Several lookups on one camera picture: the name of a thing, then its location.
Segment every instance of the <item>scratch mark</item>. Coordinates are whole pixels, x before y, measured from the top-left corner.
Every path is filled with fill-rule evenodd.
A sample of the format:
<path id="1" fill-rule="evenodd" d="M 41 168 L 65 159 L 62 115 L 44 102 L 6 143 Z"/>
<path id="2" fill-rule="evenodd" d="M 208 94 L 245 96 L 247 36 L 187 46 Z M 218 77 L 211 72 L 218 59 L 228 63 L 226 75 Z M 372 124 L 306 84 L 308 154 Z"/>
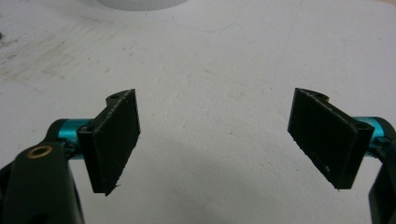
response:
<path id="1" fill-rule="evenodd" d="M 12 45 L 14 43 L 18 43 L 19 40 L 20 39 L 18 38 L 18 39 L 10 40 L 10 41 L 0 41 L 0 48 L 8 47 L 8 46 L 10 46 L 10 45 Z"/>
<path id="2" fill-rule="evenodd" d="M 244 87 L 244 88 L 248 89 L 248 86 L 247 86 L 247 85 L 245 85 L 245 84 L 241 83 L 240 81 L 236 81 L 236 82 L 239 84 L 239 86 L 241 86 L 241 87 Z"/>
<path id="3" fill-rule="evenodd" d="M 175 25 L 175 26 L 187 29 L 187 30 L 193 30 L 193 31 L 198 31 L 198 32 L 202 32 L 202 33 L 207 33 L 207 34 L 214 34 L 214 33 L 221 32 L 221 31 L 224 31 L 224 30 L 227 30 L 227 29 L 230 29 L 231 27 L 233 27 L 236 24 L 236 22 L 239 20 L 240 16 L 242 15 L 242 12 L 245 11 L 245 9 L 248 7 L 248 5 L 250 5 L 252 2 L 254 2 L 254 0 L 247 1 L 244 5 L 242 5 L 240 7 L 241 9 L 237 12 L 237 15 L 233 18 L 233 21 L 230 24 L 227 24 L 219 29 L 214 29 L 214 30 L 203 30 L 203 29 L 192 27 L 192 26 L 184 25 L 181 23 L 177 23 L 177 22 L 174 22 L 173 20 L 169 21 L 169 20 L 165 20 L 165 19 L 156 18 L 156 17 L 150 16 L 149 14 L 140 14 L 140 16 L 148 17 L 155 21 L 161 21 L 161 22 L 165 22 L 168 24 L 172 24 L 172 25 Z"/>
<path id="4" fill-rule="evenodd" d="M 60 48 L 62 45 L 64 44 L 64 42 L 62 41 L 56 48 Z"/>
<path id="5" fill-rule="evenodd" d="M 58 73 L 52 69 L 44 69 L 43 71 L 41 71 L 43 74 L 50 76 L 50 77 L 59 77 L 61 79 L 66 79 L 63 76 L 58 75 Z"/>
<path id="6" fill-rule="evenodd" d="M 17 55 L 13 54 L 13 55 L 9 55 L 9 56 L 7 57 L 7 59 L 8 59 L 8 60 L 11 60 L 11 59 L 13 59 L 13 58 L 15 58 L 15 57 L 17 57 Z"/>
<path id="7" fill-rule="evenodd" d="M 300 10 L 301 10 L 301 7 L 302 7 L 302 5 L 303 5 L 303 1 L 304 1 L 304 0 L 301 0 L 301 1 L 300 1 L 300 5 L 299 5 L 299 7 L 298 7 L 298 9 L 297 9 L 297 12 L 296 12 L 294 18 L 293 18 L 293 23 L 291 24 L 291 27 L 290 27 L 290 29 L 289 29 L 288 37 L 286 38 L 285 46 L 284 46 L 283 49 L 282 49 L 282 53 L 280 54 L 280 58 L 277 60 L 276 70 L 275 70 L 275 72 L 274 72 L 274 74 L 273 74 L 273 77 L 276 77 L 277 72 L 279 71 L 279 67 L 280 67 L 280 65 L 281 65 L 281 63 L 282 63 L 282 61 L 283 61 L 283 58 L 285 57 L 285 52 L 286 52 L 286 49 L 287 49 L 288 46 L 289 46 L 291 34 L 294 32 L 294 26 L 295 26 L 295 24 L 296 24 L 297 17 L 298 17 L 298 15 L 300 14 Z"/>
<path id="8" fill-rule="evenodd" d="M 25 83 L 23 83 L 23 82 L 21 82 L 21 81 L 15 79 L 15 78 L 12 78 L 11 81 L 17 82 L 17 83 L 21 84 L 22 86 L 24 86 L 24 87 L 26 87 L 26 88 L 28 88 L 28 89 L 30 89 L 30 90 L 32 90 L 32 91 L 37 91 L 37 92 L 40 93 L 40 94 L 44 94 L 43 91 L 41 91 L 41 90 L 39 90 L 39 89 L 37 89 L 37 88 L 31 87 L 31 86 L 29 86 L 29 85 L 27 85 L 27 84 L 25 84 Z"/>
<path id="9" fill-rule="evenodd" d="M 227 96 L 228 96 L 228 98 L 231 98 L 231 99 L 235 100 L 237 103 L 239 103 L 238 100 L 235 97 L 233 97 L 231 95 L 227 95 Z"/>
<path id="10" fill-rule="evenodd" d="M 215 75 L 215 76 L 216 76 L 216 73 L 211 72 L 211 71 L 209 71 L 209 70 L 207 70 L 207 69 L 205 69 L 204 71 L 205 71 L 206 73 L 208 73 L 208 74 L 211 74 L 211 75 Z"/>
<path id="11" fill-rule="evenodd" d="M 92 17 L 87 17 L 87 16 L 81 16 L 83 19 L 88 20 L 88 21 L 93 21 L 96 23 L 106 23 L 106 24 L 112 24 L 114 23 L 113 21 L 106 21 L 106 20 L 101 20 L 101 19 L 96 19 L 96 18 L 92 18 Z"/>
<path id="12" fill-rule="evenodd" d="M 205 79 L 206 80 L 208 80 L 208 81 L 211 81 L 211 82 L 213 82 L 213 83 L 216 83 L 216 81 L 215 80 L 213 80 L 212 78 L 210 78 L 210 77 L 207 77 L 207 76 L 205 76 Z"/>

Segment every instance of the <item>white surface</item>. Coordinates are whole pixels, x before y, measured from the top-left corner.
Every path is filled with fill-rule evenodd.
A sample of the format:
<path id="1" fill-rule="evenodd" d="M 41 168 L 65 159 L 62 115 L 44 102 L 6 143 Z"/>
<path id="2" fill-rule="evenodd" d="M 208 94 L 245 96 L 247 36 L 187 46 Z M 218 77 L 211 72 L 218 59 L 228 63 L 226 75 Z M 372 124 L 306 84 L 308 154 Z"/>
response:
<path id="1" fill-rule="evenodd" d="M 370 223 L 380 163 L 338 191 L 287 132 L 295 87 L 396 124 L 396 11 L 368 0 L 0 2 L 0 166 L 60 118 L 137 89 L 142 134 L 109 197 L 71 161 L 87 223 Z"/>
<path id="2" fill-rule="evenodd" d="M 187 0 L 99 0 L 107 7 L 126 11 L 151 11 L 174 7 Z"/>

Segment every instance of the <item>textured black surface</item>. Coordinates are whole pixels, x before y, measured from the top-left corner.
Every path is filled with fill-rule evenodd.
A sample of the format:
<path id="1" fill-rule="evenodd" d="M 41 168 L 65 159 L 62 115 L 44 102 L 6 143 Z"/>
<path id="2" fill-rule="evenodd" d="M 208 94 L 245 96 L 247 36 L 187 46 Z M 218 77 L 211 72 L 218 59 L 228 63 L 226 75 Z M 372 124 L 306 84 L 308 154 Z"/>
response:
<path id="1" fill-rule="evenodd" d="M 134 90 L 106 99 L 107 107 L 78 130 L 93 191 L 108 195 L 117 185 L 140 134 Z"/>
<path id="2" fill-rule="evenodd" d="M 350 189 L 374 128 L 329 104 L 329 97 L 296 89 L 289 133 L 337 189 Z"/>

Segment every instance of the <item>brass insert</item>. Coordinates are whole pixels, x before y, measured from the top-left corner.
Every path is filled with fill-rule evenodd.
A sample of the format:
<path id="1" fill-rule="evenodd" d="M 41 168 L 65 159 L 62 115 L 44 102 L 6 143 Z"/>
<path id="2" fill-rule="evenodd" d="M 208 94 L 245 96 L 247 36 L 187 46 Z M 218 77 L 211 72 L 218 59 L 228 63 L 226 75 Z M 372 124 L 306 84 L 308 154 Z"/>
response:
<path id="1" fill-rule="evenodd" d="M 27 157 L 29 159 L 38 159 L 41 157 L 45 157 L 50 154 L 52 151 L 52 147 L 50 146 L 43 146 L 43 147 L 35 147 L 29 151 Z"/>

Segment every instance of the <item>black plastic housing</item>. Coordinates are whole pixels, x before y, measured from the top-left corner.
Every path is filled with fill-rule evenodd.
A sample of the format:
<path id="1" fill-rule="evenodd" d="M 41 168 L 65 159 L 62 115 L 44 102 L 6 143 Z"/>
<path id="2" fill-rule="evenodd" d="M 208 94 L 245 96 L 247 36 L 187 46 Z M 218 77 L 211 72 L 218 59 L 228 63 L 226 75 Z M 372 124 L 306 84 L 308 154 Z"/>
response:
<path id="1" fill-rule="evenodd" d="M 106 98 L 107 107 L 86 126 L 78 140 L 95 193 L 108 195 L 117 185 L 140 134 L 135 91 Z"/>
<path id="2" fill-rule="evenodd" d="M 35 157 L 32 154 L 35 148 L 47 148 L 48 155 Z M 24 150 L 12 162 L 7 183 L 1 223 L 84 223 L 78 193 L 60 144 L 44 142 Z"/>
<path id="3" fill-rule="evenodd" d="M 296 89 L 289 133 L 336 189 L 351 189 L 374 128 L 315 91 Z"/>
<path id="4" fill-rule="evenodd" d="M 373 224 L 396 223 L 396 139 L 392 140 L 369 194 Z"/>

